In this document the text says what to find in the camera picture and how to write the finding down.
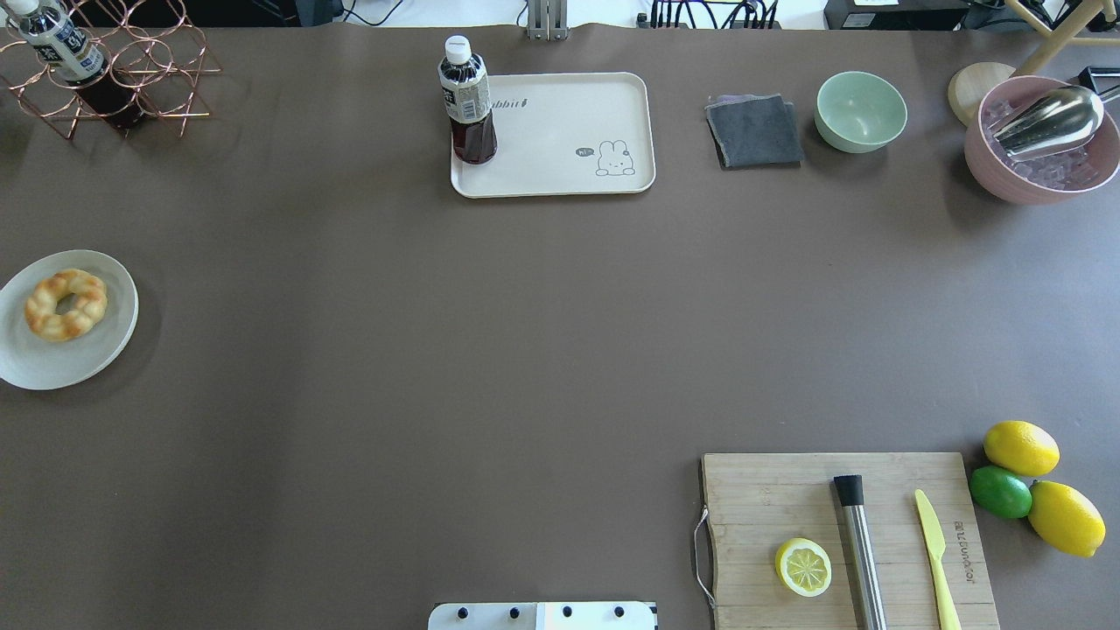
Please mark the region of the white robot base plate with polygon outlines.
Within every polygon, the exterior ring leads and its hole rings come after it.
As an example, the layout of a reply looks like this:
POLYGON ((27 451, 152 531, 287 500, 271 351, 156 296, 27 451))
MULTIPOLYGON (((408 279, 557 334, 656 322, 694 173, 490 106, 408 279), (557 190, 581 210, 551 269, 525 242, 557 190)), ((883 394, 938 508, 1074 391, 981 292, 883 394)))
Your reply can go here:
POLYGON ((428 629, 657 629, 655 603, 559 601, 444 603, 433 606, 428 629))

